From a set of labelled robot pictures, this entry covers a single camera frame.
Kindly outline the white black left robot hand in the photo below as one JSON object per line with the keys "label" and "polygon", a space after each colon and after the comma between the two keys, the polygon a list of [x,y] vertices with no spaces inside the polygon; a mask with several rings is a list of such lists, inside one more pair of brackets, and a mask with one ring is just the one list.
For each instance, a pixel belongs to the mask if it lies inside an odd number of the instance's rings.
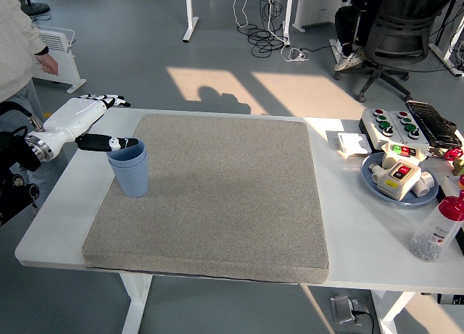
{"label": "white black left robot hand", "polygon": [[88,129],[105,112],[114,106],[129,107],[122,96],[90,95],[71,98],[50,116],[38,131],[28,134],[26,141],[41,161],[56,158],[66,143],[75,142],[85,151],[111,152],[135,146],[135,138],[116,138],[109,135],[90,134]]}

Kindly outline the person's hand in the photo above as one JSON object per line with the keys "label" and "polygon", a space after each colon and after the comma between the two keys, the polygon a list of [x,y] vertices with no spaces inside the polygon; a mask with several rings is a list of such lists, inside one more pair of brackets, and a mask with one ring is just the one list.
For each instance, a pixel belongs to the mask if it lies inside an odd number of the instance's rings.
{"label": "person's hand", "polygon": [[43,72],[52,75],[59,74],[59,65],[50,54],[35,55],[35,58]]}

